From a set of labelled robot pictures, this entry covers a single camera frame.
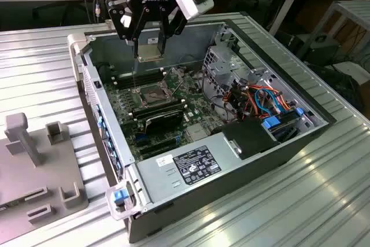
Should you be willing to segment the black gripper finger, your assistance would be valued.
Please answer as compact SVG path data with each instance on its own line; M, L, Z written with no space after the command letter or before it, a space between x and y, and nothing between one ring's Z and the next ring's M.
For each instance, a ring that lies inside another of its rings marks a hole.
M142 0L106 0L106 7L121 40L132 46L138 58L139 36L147 22L148 7Z
M176 8L176 13L171 21L169 21L170 12L164 6L160 6L161 26L158 34L157 48L163 56L167 39L174 35L180 35L187 24L187 19L179 8Z

